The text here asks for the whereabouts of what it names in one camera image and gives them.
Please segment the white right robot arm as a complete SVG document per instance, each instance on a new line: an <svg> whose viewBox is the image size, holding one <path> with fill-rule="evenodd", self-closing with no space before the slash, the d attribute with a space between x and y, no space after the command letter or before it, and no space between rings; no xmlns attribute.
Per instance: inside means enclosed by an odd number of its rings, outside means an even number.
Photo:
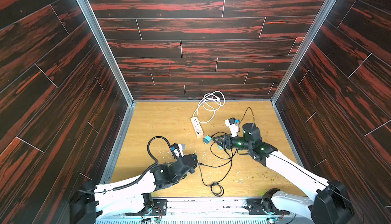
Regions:
<svg viewBox="0 0 391 224"><path fill-rule="evenodd" d="M243 136L222 135L213 141L223 149L246 150L253 160L273 170L298 187L304 197L288 194L278 188L269 190L258 204L266 214L288 211L316 224L346 224L355 215L345 186L329 181L287 158L276 147L264 142L254 123L242 127Z"/></svg>

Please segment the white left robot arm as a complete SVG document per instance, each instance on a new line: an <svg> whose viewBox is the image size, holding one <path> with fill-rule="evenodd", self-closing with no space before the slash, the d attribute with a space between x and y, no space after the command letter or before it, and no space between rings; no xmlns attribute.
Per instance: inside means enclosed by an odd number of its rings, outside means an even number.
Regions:
<svg viewBox="0 0 391 224"><path fill-rule="evenodd" d="M146 215L154 206L151 194L169 188L194 173L197 156L188 154L175 162L154 166L144 175L111 184L89 181L70 198L70 223L94 224L119 214Z"/></svg>

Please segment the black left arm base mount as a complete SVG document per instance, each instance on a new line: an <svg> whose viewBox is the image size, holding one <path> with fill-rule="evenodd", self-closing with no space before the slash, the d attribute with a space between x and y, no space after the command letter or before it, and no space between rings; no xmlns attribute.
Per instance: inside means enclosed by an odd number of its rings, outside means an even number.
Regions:
<svg viewBox="0 0 391 224"><path fill-rule="evenodd" d="M150 193L137 195L128 205L130 210L125 212L126 216L155 215L162 216L167 213L167 199L154 199Z"/></svg>

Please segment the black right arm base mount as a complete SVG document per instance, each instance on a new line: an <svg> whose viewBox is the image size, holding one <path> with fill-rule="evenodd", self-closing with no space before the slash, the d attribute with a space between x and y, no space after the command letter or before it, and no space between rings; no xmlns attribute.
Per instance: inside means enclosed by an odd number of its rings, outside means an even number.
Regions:
<svg viewBox="0 0 391 224"><path fill-rule="evenodd" d="M272 203L272 196L280 191L278 188L272 188L262 197L256 199L247 199L244 208L249 211L250 215L281 215L283 210L277 209Z"/></svg>

